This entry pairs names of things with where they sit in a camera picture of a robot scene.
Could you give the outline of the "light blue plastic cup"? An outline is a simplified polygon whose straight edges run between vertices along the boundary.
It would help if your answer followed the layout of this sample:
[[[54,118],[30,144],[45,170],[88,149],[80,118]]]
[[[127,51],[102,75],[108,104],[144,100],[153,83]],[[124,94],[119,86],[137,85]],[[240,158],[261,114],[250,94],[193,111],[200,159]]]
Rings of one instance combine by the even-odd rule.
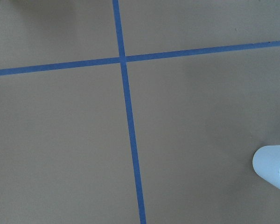
[[[280,190],[280,145],[259,148],[252,166],[258,176]]]

